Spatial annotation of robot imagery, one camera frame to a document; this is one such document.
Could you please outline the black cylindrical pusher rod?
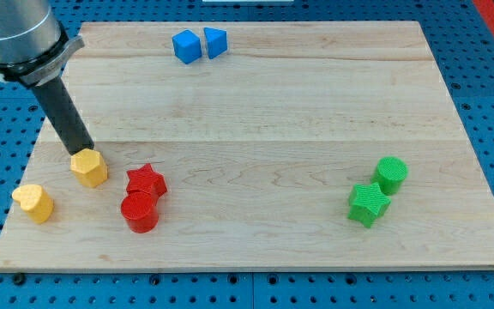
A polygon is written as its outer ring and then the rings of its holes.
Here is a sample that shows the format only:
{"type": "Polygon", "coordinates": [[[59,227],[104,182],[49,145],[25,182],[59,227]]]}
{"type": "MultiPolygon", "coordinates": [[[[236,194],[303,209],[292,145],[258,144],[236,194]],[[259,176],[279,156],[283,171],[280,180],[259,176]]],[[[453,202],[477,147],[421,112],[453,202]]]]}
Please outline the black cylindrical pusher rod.
{"type": "Polygon", "coordinates": [[[59,76],[33,87],[32,92],[70,155],[94,149],[93,139],[59,76]]]}

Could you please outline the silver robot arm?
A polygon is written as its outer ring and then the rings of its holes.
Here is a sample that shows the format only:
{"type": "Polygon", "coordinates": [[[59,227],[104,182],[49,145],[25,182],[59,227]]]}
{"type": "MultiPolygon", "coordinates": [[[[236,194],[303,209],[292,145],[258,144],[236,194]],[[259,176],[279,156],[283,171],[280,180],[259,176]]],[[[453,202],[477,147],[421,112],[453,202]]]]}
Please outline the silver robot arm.
{"type": "Polygon", "coordinates": [[[81,36],[68,36],[47,0],[0,0],[0,81],[33,92],[70,155],[94,148],[60,77],[83,46],[81,36]]]}

